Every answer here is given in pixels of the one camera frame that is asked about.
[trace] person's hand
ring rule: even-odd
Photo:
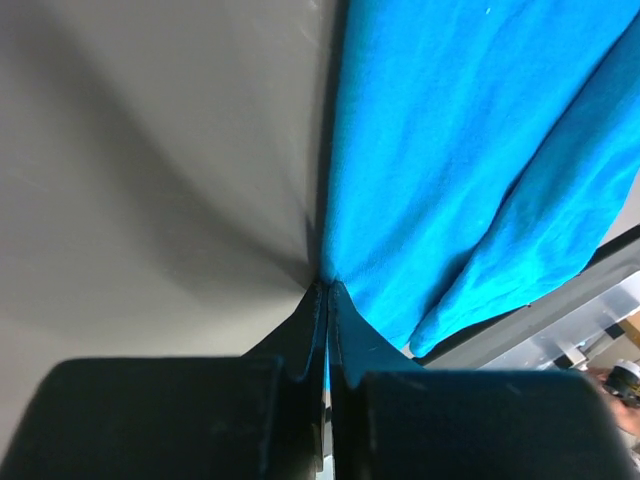
[[[640,437],[640,409],[627,407],[619,398],[609,394],[603,388],[603,384],[607,381],[610,372],[611,369],[609,368],[590,368],[587,370],[587,374],[593,379],[607,405],[609,405],[618,426],[625,432]]]

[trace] gray metal frame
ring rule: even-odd
[[[622,246],[606,258],[591,265],[582,274],[532,305],[515,311],[503,320],[435,358],[426,368],[482,368],[505,355],[514,347],[538,335],[559,320],[572,314],[599,296],[612,297],[614,287],[640,272],[640,239]],[[614,312],[603,312],[610,318],[628,315],[631,299],[609,301]]]

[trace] gray surface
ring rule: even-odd
[[[238,354],[292,311],[332,1],[0,2],[0,451],[61,359]]]

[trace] blue fabric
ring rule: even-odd
[[[640,0],[352,0],[321,259],[416,355],[577,274],[640,162]]]

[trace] machine part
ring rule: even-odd
[[[640,408],[640,366],[628,360],[618,360],[603,388],[628,407]]]
[[[327,348],[338,480],[634,478],[583,376],[426,371],[369,326],[343,285],[317,282],[243,357],[57,366],[0,480],[311,479]]]

